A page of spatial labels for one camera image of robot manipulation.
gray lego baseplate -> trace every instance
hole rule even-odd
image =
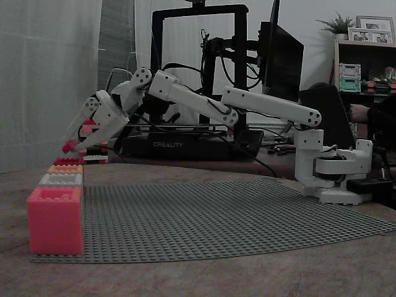
[[[87,186],[83,256],[32,262],[143,263],[308,248],[396,230],[340,205],[322,205],[275,179]]]

person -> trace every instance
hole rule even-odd
[[[368,124],[376,135],[376,145],[396,150],[396,95],[372,108],[351,104],[350,116],[353,123]]]

white robotic arm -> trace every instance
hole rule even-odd
[[[120,96],[121,106],[103,90],[85,102],[69,127],[68,139],[88,118],[92,118],[100,128],[81,143],[69,141],[63,148],[64,152],[84,149],[112,137],[128,123],[126,111],[141,101],[145,92],[165,101],[185,105],[228,127],[238,122],[238,108],[287,119],[311,128],[317,127],[322,120],[317,110],[233,87],[227,87],[222,101],[217,102],[194,93],[181,85],[173,75],[158,71],[153,76],[148,69],[140,68],[130,81],[118,85],[112,91],[112,94]],[[346,183],[351,179],[363,179],[370,172],[372,143],[359,140],[356,150],[335,150],[324,147],[323,138],[323,130],[296,131],[295,176],[304,186],[305,194],[316,196],[324,203],[358,204],[368,200],[368,195],[347,191]],[[340,178],[326,179],[323,178],[325,174],[339,175]]]

red lego brick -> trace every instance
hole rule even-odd
[[[83,125],[96,125],[95,121],[92,119],[87,119]]]
[[[84,165],[83,158],[58,158],[54,165]]]
[[[75,139],[69,140],[68,142],[66,142],[66,144],[63,146],[62,151],[64,153],[68,153],[68,152],[74,152],[74,147],[79,144],[79,142]]]
[[[92,128],[89,127],[89,126],[84,125],[84,126],[82,126],[81,133],[82,134],[92,133]]]
[[[85,148],[85,149],[83,149],[83,150],[80,150],[80,151],[79,151],[79,155],[80,155],[81,157],[86,156],[86,155],[87,155],[87,149]]]
[[[84,253],[80,198],[79,187],[37,187],[32,192],[27,199],[32,253]]]

wooden table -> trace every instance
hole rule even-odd
[[[156,264],[30,263],[25,201],[45,170],[0,175],[0,296],[396,296],[396,235],[231,259]],[[147,165],[90,165],[86,184],[260,176]],[[282,181],[293,189],[297,182]],[[367,203],[355,210],[396,221]]]

